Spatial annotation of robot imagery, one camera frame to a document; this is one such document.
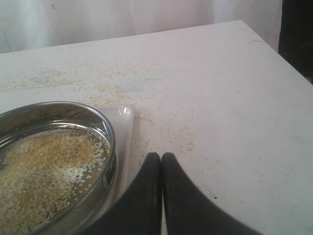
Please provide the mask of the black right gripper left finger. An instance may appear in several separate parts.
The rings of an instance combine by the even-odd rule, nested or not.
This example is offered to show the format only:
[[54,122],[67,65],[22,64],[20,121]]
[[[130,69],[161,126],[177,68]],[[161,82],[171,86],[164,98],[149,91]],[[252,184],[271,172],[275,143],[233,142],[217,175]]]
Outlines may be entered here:
[[159,235],[162,220],[160,156],[148,153],[127,190],[83,235]]

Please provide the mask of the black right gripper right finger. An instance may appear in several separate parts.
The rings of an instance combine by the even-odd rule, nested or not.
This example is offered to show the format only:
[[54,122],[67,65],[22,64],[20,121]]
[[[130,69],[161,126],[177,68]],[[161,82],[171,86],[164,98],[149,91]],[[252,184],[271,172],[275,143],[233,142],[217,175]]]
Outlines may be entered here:
[[169,235],[258,235],[212,203],[190,180],[173,153],[164,153],[163,200]]

